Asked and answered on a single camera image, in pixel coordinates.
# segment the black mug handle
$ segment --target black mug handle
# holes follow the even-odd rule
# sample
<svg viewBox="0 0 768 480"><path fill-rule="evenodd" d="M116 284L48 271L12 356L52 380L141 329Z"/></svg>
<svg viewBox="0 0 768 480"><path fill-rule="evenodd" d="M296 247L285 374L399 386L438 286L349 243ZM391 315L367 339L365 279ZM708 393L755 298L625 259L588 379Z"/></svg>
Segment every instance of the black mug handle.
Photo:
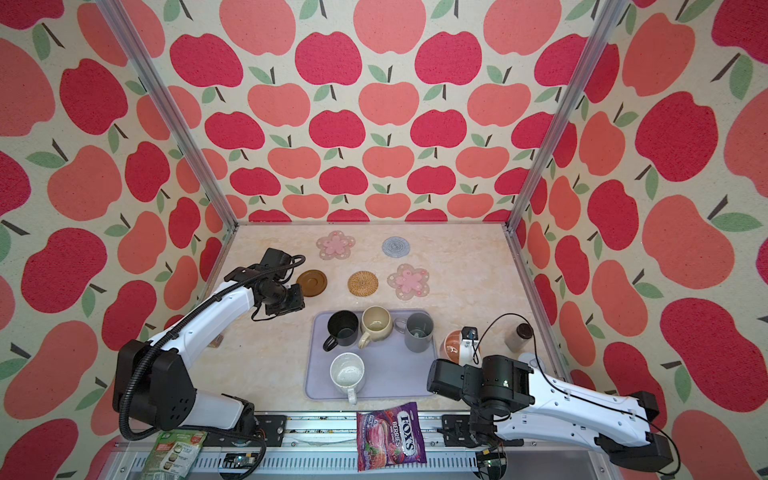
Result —
<svg viewBox="0 0 768 480"><path fill-rule="evenodd" d="M326 340L326 342L323 344L323 350L325 350L326 352L330 352L337 345L339 345L339 342L336 340L335 336L331 335L328 337L328 340Z"/></svg>

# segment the wallpaper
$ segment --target wallpaper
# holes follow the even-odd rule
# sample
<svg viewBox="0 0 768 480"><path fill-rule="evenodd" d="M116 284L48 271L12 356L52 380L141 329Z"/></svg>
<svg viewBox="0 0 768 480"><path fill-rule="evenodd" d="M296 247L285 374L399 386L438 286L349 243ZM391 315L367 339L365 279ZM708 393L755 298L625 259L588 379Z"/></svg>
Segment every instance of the wallpaper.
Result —
<svg viewBox="0 0 768 480"><path fill-rule="evenodd" d="M0 24L0 478L92 480L117 351L195 304L225 232L94 3L0 2Z"/></svg>
<svg viewBox="0 0 768 480"><path fill-rule="evenodd" d="M227 161L217 177L243 222L500 221L598 7L170 0L152 5L168 46L153 57L171 90L199 101L191 132ZM612 52L596 98L617 68Z"/></svg>
<svg viewBox="0 0 768 480"><path fill-rule="evenodd" d="M655 394L677 478L768 475L767 28L757 0L629 5L517 229L573 380Z"/></svg>

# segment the coaster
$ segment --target coaster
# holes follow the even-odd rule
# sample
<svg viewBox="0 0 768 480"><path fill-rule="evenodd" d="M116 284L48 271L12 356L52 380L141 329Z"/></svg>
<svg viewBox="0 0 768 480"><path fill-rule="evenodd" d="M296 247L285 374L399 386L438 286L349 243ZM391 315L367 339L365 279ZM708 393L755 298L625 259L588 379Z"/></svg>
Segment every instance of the coaster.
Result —
<svg viewBox="0 0 768 480"><path fill-rule="evenodd" d="M299 275L296 283L301 285L301 291L304 296L318 296L328 286L326 274L320 270L307 270Z"/></svg>
<svg viewBox="0 0 768 480"><path fill-rule="evenodd" d="M340 230L334 230L328 237L320 237L316 242L320 249L320 258L331 260L338 258L344 260L352 254L352 247L355 246L355 237L348 237Z"/></svg>
<svg viewBox="0 0 768 480"><path fill-rule="evenodd" d="M379 288L379 279L373 273L362 270L353 273L346 285L353 295L368 296Z"/></svg>
<svg viewBox="0 0 768 480"><path fill-rule="evenodd" d="M392 258L400 258L411 252L408 241L402 237L390 237L382 243L384 254Z"/></svg>
<svg viewBox="0 0 768 480"><path fill-rule="evenodd" d="M387 284L395 289L395 295L400 300L410 300L414 296L429 295L429 272L423 268L413 268L404 263L397 267L397 272L388 276Z"/></svg>

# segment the small brown object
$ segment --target small brown object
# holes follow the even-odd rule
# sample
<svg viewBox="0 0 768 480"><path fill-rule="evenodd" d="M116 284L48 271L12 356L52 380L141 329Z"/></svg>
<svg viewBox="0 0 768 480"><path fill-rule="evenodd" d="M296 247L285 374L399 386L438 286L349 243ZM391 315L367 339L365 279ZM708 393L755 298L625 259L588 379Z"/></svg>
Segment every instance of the small brown object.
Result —
<svg viewBox="0 0 768 480"><path fill-rule="evenodd" d="M326 274L320 270L307 270L299 275L296 283L301 285L301 291L304 296L318 296L328 286Z"/></svg>
<svg viewBox="0 0 768 480"><path fill-rule="evenodd" d="M379 288L379 279L373 273L361 270L353 273L346 285L353 295L368 296Z"/></svg>

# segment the purple tray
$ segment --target purple tray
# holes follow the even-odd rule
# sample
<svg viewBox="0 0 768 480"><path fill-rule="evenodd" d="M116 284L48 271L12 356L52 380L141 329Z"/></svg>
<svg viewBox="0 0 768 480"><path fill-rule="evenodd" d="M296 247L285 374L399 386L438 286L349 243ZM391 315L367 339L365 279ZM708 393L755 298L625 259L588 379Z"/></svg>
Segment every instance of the purple tray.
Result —
<svg viewBox="0 0 768 480"><path fill-rule="evenodd" d="M362 310L353 310L357 319ZM408 318L412 313L426 313L425 310L390 310L392 320ZM427 375L432 361L437 358L435 342L421 353L414 353L406 347L402 333L392 329L392 334L380 342L371 342L366 348L358 349L357 342L351 346L337 346L330 352L323 350L328 338L328 319L335 312L321 312L315 317L310 340L310 360L306 366L304 392L312 400L346 400L331 382L331 362L340 353L352 352L360 355L366 365L366 384L357 393L359 399L389 399L402 397L424 397L434 395L427 390Z"/></svg>

